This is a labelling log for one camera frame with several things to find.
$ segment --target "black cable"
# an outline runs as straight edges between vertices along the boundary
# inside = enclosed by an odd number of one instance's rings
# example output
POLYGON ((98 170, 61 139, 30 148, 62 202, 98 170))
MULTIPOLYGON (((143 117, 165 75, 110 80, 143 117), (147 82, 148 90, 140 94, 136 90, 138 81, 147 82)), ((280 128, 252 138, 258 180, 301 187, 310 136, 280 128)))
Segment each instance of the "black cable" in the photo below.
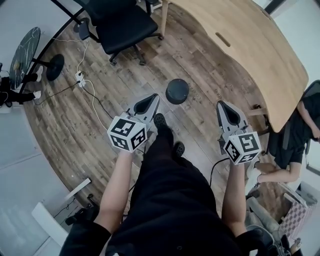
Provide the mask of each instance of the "black cable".
POLYGON ((76 198, 74 197, 73 200, 71 201, 71 203, 68 203, 66 205, 66 207, 64 207, 63 209, 61 209, 61 211, 59 211, 53 218, 57 217, 63 210, 69 210, 69 206, 74 202, 74 200, 76 200, 76 198))
POLYGON ((63 89, 62 91, 59 91, 59 92, 57 92, 57 93, 55 93, 55 94, 53 94, 53 95, 51 95, 51 96, 49 96, 49 97, 47 97, 47 98, 45 98, 43 101, 41 101, 40 103, 36 103, 36 102, 34 102, 34 104, 35 105, 37 105, 37 106, 40 106, 42 103, 44 103, 46 100, 48 100, 48 99, 50 99, 51 97, 53 97, 53 96, 56 96, 56 95, 58 95, 58 94, 60 94, 60 93, 62 93, 62 92, 64 92, 64 91, 66 91, 66 90, 68 90, 68 89, 70 89, 70 88, 72 88, 72 87, 74 87, 75 85, 77 85, 79 82, 77 81, 74 85, 71 85, 71 86, 69 86, 69 87, 67 87, 67 88, 65 88, 65 89, 63 89))
POLYGON ((146 145, 147 145, 147 142, 145 142, 144 144, 144 150, 142 151, 141 149, 137 148, 136 150, 139 150, 143 155, 142 157, 145 158, 145 154, 146 154, 146 145))
POLYGON ((214 166, 212 167, 211 174, 210 174, 210 184, 209 184, 209 185, 210 185, 210 188, 211 188, 212 174, 214 173, 214 168, 216 167, 217 164, 219 164, 219 163, 221 163, 221 162, 223 162, 223 161, 225 161, 225 160, 228 160, 228 159, 229 159, 229 157, 227 157, 227 158, 225 158, 225 159, 222 159, 222 160, 216 162, 216 163, 214 164, 214 166))
POLYGON ((131 190, 134 189, 135 185, 136 185, 136 184, 134 184, 134 185, 132 186, 132 188, 129 189, 129 193, 131 192, 131 190))
POLYGON ((106 109, 105 109, 104 106, 102 105, 100 99, 98 99, 98 98, 97 98, 96 96, 94 96, 92 93, 88 92, 84 87, 82 87, 82 89, 84 89, 88 94, 90 94, 92 97, 94 97, 94 98, 99 102, 99 104, 100 104, 101 107, 103 108, 104 112, 106 112, 107 115, 108 115, 111 119, 114 119, 114 118, 109 114, 109 112, 106 111, 106 109))

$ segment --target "black pants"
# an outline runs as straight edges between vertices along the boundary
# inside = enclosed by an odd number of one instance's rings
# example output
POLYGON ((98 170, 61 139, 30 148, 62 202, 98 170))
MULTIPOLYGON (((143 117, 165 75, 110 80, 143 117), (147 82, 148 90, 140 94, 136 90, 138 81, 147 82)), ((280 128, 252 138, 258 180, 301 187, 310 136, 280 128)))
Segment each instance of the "black pants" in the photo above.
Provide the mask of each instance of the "black pants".
MULTIPOLYGON (((23 80, 22 83, 28 83, 28 82, 35 82, 37 81, 38 75, 36 73, 33 74, 27 74, 23 80)), ((5 90, 6 93, 8 93, 8 99, 5 101, 6 103, 12 103, 12 102, 29 102, 32 101, 35 98, 35 95, 33 93, 19 93, 15 92, 14 90, 5 90)))
POLYGON ((173 152, 174 135, 167 126, 158 129, 158 135, 144 156, 140 173, 147 172, 151 165, 162 160, 174 160, 178 165, 199 171, 190 161, 177 157, 173 152))

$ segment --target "chair armrest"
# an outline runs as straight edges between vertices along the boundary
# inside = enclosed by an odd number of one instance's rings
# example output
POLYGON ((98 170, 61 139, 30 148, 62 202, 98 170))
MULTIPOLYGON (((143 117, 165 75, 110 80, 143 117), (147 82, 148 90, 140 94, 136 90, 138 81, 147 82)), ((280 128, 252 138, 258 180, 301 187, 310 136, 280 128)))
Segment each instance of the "chair armrest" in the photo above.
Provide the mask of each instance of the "chair armrest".
POLYGON ((79 37, 83 41, 90 37, 89 24, 86 20, 79 26, 79 37))
POLYGON ((306 142, 305 154, 308 155, 310 151, 311 139, 306 142))

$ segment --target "white wall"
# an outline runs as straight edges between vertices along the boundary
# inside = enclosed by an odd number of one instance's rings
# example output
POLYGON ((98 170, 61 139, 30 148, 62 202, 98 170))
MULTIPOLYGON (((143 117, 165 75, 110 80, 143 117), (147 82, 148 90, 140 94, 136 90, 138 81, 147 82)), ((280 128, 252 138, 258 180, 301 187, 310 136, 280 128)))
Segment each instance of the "white wall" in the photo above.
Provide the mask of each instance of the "white wall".
MULTIPOLYGON (((61 0, 72 13, 80 6, 61 0)), ((0 6, 0 62, 9 70, 16 48, 33 27, 43 33, 35 56, 69 17, 50 0, 6 0, 0 6)), ((32 256, 48 235, 31 216, 38 202, 52 213, 69 193, 41 152, 23 107, 0 114, 0 252, 3 256, 32 256)), ((63 221, 69 212, 57 217, 63 221)))
MULTIPOLYGON (((73 0, 60 0, 72 13, 80 10, 73 0)), ((69 20, 61 9, 50 0, 6 0, 0 6, 0 62, 9 70, 20 41, 29 30, 40 27, 40 37, 35 56, 41 52, 56 32, 69 20)))

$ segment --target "hand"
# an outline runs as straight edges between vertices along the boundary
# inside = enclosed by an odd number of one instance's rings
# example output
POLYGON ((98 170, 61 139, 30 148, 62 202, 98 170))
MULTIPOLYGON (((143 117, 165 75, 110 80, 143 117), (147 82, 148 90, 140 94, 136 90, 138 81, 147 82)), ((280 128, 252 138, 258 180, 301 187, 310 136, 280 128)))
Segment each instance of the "hand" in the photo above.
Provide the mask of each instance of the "hand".
POLYGON ((316 128, 314 130, 312 130, 312 135, 315 139, 318 139, 320 138, 320 129, 319 128, 316 128))

